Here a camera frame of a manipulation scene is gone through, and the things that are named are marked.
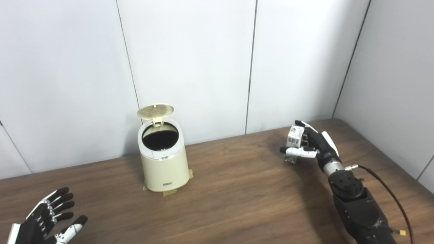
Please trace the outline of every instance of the open lid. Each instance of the open lid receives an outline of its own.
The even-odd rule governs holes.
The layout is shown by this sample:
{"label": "open lid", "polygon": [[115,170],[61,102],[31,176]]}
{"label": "open lid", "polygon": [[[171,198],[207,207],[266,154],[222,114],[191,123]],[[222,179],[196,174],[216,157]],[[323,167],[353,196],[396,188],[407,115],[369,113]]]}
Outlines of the open lid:
{"label": "open lid", "polygon": [[146,120],[152,119],[152,123],[157,127],[163,125],[162,118],[169,116],[173,110],[173,107],[167,104],[154,104],[137,111],[137,116]]}

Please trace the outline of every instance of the white carton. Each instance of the white carton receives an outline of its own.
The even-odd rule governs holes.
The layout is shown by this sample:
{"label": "white carton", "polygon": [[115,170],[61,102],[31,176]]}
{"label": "white carton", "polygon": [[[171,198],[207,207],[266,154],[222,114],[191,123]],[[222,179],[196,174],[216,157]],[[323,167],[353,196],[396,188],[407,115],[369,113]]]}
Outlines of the white carton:
{"label": "white carton", "polygon": [[[291,129],[289,129],[288,139],[286,140],[286,146],[300,148],[303,133],[304,133],[304,127],[292,125]],[[285,155],[283,159],[293,164],[297,162],[296,156]]]}

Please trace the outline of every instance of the yellow tape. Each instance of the yellow tape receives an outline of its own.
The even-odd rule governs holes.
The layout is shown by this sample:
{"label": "yellow tape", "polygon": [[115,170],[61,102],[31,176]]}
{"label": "yellow tape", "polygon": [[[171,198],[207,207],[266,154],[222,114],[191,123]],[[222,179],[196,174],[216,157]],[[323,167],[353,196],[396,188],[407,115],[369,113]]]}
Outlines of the yellow tape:
{"label": "yellow tape", "polygon": [[174,194],[174,193],[176,193],[176,189],[171,190],[171,191],[164,191],[163,192],[163,197],[171,195],[171,194]]}

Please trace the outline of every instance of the robotic hand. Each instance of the robotic hand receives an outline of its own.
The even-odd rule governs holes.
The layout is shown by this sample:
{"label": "robotic hand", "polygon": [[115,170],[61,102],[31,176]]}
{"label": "robotic hand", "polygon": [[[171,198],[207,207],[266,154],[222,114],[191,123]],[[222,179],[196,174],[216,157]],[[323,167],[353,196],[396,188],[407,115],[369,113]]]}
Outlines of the robotic hand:
{"label": "robotic hand", "polygon": [[352,169],[344,168],[338,150],[327,132],[318,133],[305,122],[295,124],[304,128],[300,148],[281,147],[280,152],[305,158],[317,158],[319,168],[327,175],[333,192],[333,201],[347,232],[358,244],[396,244],[388,220],[371,193],[354,176]]}
{"label": "robotic hand", "polygon": [[86,223],[86,216],[81,215],[60,233],[45,238],[57,222],[73,217],[72,212],[61,213],[74,206],[74,202],[70,201],[74,195],[68,192],[68,187],[53,191],[35,206],[24,223],[12,224],[7,244],[68,243]]}

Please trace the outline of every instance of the wooden table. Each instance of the wooden table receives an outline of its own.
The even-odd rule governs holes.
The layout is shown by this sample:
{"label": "wooden table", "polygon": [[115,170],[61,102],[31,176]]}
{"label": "wooden table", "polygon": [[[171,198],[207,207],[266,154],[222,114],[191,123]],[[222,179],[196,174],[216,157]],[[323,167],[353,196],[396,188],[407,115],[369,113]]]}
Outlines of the wooden table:
{"label": "wooden table", "polygon": [[[312,123],[335,141],[344,165],[372,168],[400,199],[418,244],[434,243],[434,196],[344,122]],[[51,191],[69,186],[76,216],[89,221],[72,244],[355,243],[335,211],[316,162],[285,163],[289,128],[187,147],[194,178],[173,195],[143,191],[140,158],[127,157],[0,181],[0,243]],[[390,226],[406,229],[388,192],[364,178]],[[58,231],[70,221],[57,224]],[[395,235],[400,244],[408,237]]]}

